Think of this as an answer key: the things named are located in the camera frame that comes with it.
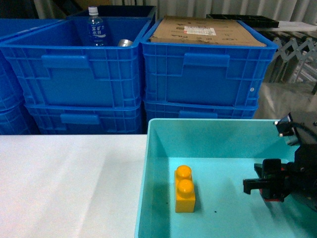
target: plastic water bottle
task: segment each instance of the plastic water bottle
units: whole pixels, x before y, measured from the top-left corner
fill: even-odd
[[[91,46],[106,46],[106,29],[104,21],[98,16],[98,8],[90,6],[88,11],[90,15],[88,19],[88,33]]]

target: crate handle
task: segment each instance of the crate handle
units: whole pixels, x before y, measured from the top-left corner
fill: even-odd
[[[217,119],[217,113],[202,113],[202,112],[190,112],[190,111],[180,111],[178,113],[178,118],[200,118],[200,119]]]
[[[229,55],[185,53],[184,65],[229,67]]]
[[[60,115],[61,122],[64,124],[84,124],[84,125],[98,125],[100,119],[98,115],[82,115],[82,114],[67,114]]]
[[[87,56],[43,55],[42,62],[46,68],[90,68]]]

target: silver can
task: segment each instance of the silver can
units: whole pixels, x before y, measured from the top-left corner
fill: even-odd
[[[133,44],[133,41],[129,41],[127,39],[121,39],[118,43],[118,46],[127,47],[131,46]]]

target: bottle label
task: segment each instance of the bottle label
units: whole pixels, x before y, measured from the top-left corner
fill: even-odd
[[[102,23],[88,25],[88,30],[91,42],[103,42],[106,39],[106,30]]]

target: white table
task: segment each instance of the white table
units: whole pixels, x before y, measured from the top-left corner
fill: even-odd
[[[146,139],[0,136],[0,236],[133,237]]]

